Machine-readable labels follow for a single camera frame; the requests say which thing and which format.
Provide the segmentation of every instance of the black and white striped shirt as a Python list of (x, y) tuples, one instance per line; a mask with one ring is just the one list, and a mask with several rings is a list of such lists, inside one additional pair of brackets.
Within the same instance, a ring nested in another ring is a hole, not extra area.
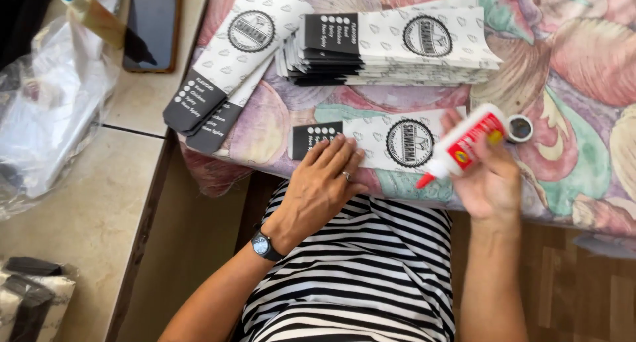
[(445, 211), (354, 197), (254, 289), (235, 341), (453, 341), (450, 229)]

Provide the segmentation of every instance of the woman's right hand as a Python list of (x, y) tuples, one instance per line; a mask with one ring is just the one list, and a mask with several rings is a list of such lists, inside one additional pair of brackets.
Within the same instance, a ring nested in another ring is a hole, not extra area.
[[(441, 118), (447, 133), (462, 117), (449, 109)], [(475, 154), (480, 159), (462, 176), (452, 177), (455, 191), (473, 222), (497, 231), (519, 228), (521, 173), (512, 155), (500, 143), (490, 146), (486, 135), (478, 138)]]

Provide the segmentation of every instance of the black watch strap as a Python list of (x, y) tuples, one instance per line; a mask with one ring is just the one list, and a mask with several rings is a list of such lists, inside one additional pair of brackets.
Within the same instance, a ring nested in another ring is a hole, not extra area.
[[(266, 250), (263, 249), (262, 239), (267, 240)], [(254, 234), (254, 237), (252, 238), (252, 247), (258, 255), (266, 258), (267, 260), (278, 262), (285, 257), (284, 255), (279, 254), (276, 249), (274, 249), (270, 239), (267, 236), (263, 235), (260, 229), (256, 232), (256, 234)]]

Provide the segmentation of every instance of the smartphone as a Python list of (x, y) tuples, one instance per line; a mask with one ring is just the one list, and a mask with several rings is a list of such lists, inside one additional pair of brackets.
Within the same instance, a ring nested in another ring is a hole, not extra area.
[(181, 0), (131, 0), (123, 69), (170, 73), (179, 37)]

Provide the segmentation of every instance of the wooden floor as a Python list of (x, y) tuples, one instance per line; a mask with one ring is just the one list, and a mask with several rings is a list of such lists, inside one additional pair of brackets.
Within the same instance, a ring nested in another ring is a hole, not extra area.
[[(237, 249), (253, 235), (280, 181), (252, 175)], [(451, 216), (454, 310), (459, 316), (470, 225), (465, 213)], [(578, 233), (523, 226), (520, 278), (530, 342), (636, 342), (636, 261), (593, 256), (572, 244)]]

